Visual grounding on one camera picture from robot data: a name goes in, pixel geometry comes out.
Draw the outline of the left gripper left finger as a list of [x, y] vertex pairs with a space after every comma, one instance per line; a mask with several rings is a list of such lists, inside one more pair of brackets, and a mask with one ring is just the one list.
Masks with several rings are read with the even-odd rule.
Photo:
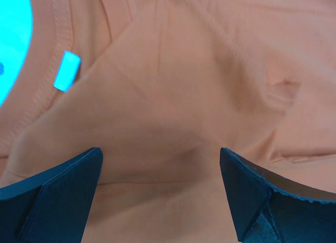
[[103, 162], [99, 148], [1, 188], [1, 242], [81, 242]]

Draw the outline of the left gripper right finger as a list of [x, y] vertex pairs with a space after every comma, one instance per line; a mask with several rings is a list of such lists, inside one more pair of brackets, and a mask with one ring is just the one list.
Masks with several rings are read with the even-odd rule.
[[220, 170], [239, 242], [335, 242], [335, 194], [294, 182], [228, 148]]

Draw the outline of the orange t shirt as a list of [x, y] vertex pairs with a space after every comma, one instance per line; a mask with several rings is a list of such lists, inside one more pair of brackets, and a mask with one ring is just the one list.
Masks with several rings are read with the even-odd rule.
[[30, 0], [1, 185], [91, 147], [84, 242], [236, 242], [230, 148], [335, 191], [335, 0]]

